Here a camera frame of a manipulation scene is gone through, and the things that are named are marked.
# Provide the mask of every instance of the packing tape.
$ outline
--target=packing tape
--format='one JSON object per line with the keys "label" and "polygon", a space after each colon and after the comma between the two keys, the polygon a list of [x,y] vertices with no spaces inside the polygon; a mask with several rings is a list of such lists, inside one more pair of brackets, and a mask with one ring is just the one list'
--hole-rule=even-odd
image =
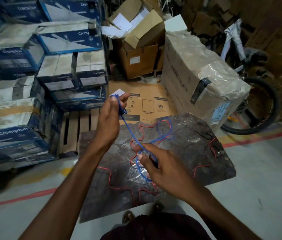
{"label": "packing tape", "polygon": [[34,114],[40,114],[40,110],[38,108],[35,108],[34,106],[21,105],[11,108],[0,109],[0,117],[29,112]]}

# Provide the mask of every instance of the white bicycle frame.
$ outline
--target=white bicycle frame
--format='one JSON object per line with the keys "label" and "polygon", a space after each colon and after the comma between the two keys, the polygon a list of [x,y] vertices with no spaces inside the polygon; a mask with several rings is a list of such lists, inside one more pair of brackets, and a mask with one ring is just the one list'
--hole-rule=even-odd
{"label": "white bicycle frame", "polygon": [[[228,27],[226,30],[224,30],[226,34],[225,43],[221,52],[221,60],[226,60],[227,54],[231,47],[231,40],[235,43],[235,48],[239,54],[240,60],[245,60],[247,57],[244,52],[244,48],[242,45],[242,41],[240,39],[240,33],[241,33],[241,24],[242,20],[239,18],[234,24],[232,24],[230,27]],[[234,69],[236,72],[242,71],[244,68],[244,65],[240,65],[238,68]]]}

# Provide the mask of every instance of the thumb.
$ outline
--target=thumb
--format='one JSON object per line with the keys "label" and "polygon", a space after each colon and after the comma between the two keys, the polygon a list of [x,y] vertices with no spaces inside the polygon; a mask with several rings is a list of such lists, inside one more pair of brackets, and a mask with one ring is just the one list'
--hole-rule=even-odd
{"label": "thumb", "polygon": [[150,158],[146,157],[145,155],[139,154],[138,156],[139,162],[144,166],[144,168],[148,171],[150,177],[152,180],[156,180],[158,177],[158,174],[160,172],[159,169],[157,169]]}
{"label": "thumb", "polygon": [[110,97],[110,115],[118,116],[119,114],[119,102],[115,96]]}

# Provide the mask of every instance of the blue wire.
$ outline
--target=blue wire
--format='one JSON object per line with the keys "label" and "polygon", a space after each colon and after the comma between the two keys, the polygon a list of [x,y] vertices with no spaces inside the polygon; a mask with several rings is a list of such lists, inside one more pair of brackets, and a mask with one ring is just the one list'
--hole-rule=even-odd
{"label": "blue wire", "polygon": [[[128,126],[127,122],[125,121],[125,119],[124,119],[124,117],[123,117],[123,114],[127,114],[127,111],[121,107],[121,103],[120,103],[120,100],[119,100],[119,95],[118,95],[118,94],[114,94],[114,95],[111,95],[111,97],[116,97],[116,99],[117,99],[117,101],[118,101],[118,103],[119,103],[119,115],[121,115],[121,118],[123,119],[125,125],[127,126],[127,129],[129,130],[129,132],[130,132],[130,134],[132,135],[132,137],[134,138],[134,140],[135,140],[135,141],[139,144],[139,146],[142,148],[142,150],[139,151],[139,153],[141,153],[143,150],[145,150],[146,152],[148,152],[148,153],[151,154],[151,156],[154,158],[154,160],[155,160],[156,162],[158,162],[158,160],[156,159],[156,157],[155,157],[151,152],[149,152],[147,149],[145,149],[145,148],[141,145],[141,143],[136,139],[136,137],[135,137],[134,134],[132,133],[130,127]],[[163,120],[167,120],[167,121],[169,122],[169,124],[171,125],[171,129],[170,129],[169,133],[167,133],[166,135],[162,135],[162,134],[159,132],[159,123],[160,123],[161,121],[163,121]],[[155,140],[153,140],[153,141],[150,141],[149,143],[154,143],[155,141],[162,141],[163,139],[166,139],[166,140],[171,140],[171,139],[172,139],[172,138],[166,138],[169,134],[172,133],[172,130],[173,130],[172,122],[171,122],[171,120],[170,120],[168,117],[162,118],[162,119],[157,123],[156,127],[157,127],[157,132],[159,133],[160,137],[157,138],[157,139],[155,139]],[[152,180],[148,179],[146,176],[144,176],[144,175],[142,174],[141,169],[140,169],[140,166],[139,166],[139,164],[138,164],[138,157],[136,157],[135,163],[136,163],[136,166],[137,166],[137,168],[138,168],[138,171],[139,171],[140,175],[141,175],[146,181],[152,182]]]}

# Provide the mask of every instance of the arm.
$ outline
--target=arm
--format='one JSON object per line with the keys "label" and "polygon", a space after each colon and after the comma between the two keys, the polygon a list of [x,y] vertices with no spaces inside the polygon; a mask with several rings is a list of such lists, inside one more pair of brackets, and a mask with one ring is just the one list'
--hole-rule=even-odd
{"label": "arm", "polygon": [[[158,159],[157,169],[148,157],[141,154],[138,156],[153,182],[176,198],[187,202],[202,217],[217,239],[260,239],[224,208],[206,187],[197,183],[172,151],[160,149],[152,144],[143,146]],[[136,152],[140,150],[140,146],[135,147]]]}
{"label": "arm", "polygon": [[[127,105],[130,94],[120,97]],[[78,162],[19,239],[70,239],[96,168],[119,135],[119,104],[115,97],[104,103],[94,139]]]}

